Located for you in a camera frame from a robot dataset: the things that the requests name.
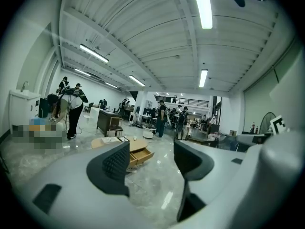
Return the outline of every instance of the shiny floor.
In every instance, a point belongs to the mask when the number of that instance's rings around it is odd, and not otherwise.
[[[9,136],[0,149],[10,171],[10,180],[17,189],[33,175],[54,160],[74,153],[91,150],[91,141],[103,137],[100,129],[86,119],[82,113],[73,140],[64,140],[57,148],[44,148],[34,143],[16,143]],[[123,135],[142,137],[142,129],[123,122]],[[177,223],[176,217],[183,193],[183,177],[173,159],[173,137],[164,134],[147,139],[148,150],[154,156],[138,167],[136,173],[128,173],[125,184],[130,190],[130,202],[156,228],[169,228]]]

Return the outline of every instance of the ceiling light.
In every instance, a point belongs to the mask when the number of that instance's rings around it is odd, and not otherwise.
[[[130,75],[129,78],[133,79],[135,82],[137,82],[137,84],[141,85],[141,86],[145,86],[142,82],[140,82],[137,78],[135,78],[134,76]]]
[[[211,29],[213,27],[212,9],[210,0],[196,0],[200,14],[201,27]]]
[[[208,75],[208,70],[201,70],[201,77],[199,87],[203,87],[205,83],[206,76]]]
[[[78,69],[75,69],[76,71],[78,71],[78,72],[80,72],[80,73],[82,73],[82,74],[85,74],[85,75],[87,75],[87,76],[90,76],[89,74],[87,74],[87,73],[85,73],[85,72],[83,72],[83,71],[80,71],[80,70],[78,70]]]
[[[108,82],[105,82],[105,84],[107,84],[107,85],[109,85],[109,86],[112,86],[112,87],[114,87],[114,88],[117,88],[116,86],[111,85],[111,84],[109,84]]]
[[[83,50],[85,50],[86,52],[92,54],[93,56],[97,57],[98,59],[103,60],[103,61],[106,62],[106,63],[109,62],[108,59],[106,59],[105,57],[103,57],[103,56],[101,56],[100,54],[98,54],[96,51],[93,51],[92,49],[86,47],[86,46],[83,45],[83,44],[80,45],[80,48],[83,49]]]

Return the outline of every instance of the fan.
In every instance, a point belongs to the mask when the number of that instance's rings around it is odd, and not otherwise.
[[[266,113],[261,122],[261,126],[259,127],[259,134],[264,134],[268,131],[270,126],[270,121],[274,119],[276,116],[272,112]]]

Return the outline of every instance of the white cabinet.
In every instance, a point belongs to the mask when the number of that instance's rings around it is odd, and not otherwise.
[[[40,94],[10,90],[9,120],[10,133],[13,125],[29,125],[30,120],[38,117]]]

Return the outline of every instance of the open drawer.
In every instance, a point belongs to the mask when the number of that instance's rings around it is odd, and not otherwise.
[[[150,159],[154,153],[151,153],[146,148],[132,151],[131,154],[138,160],[137,165],[143,163],[144,161]]]
[[[137,164],[137,159],[131,153],[129,153],[129,165],[128,168],[134,167]]]

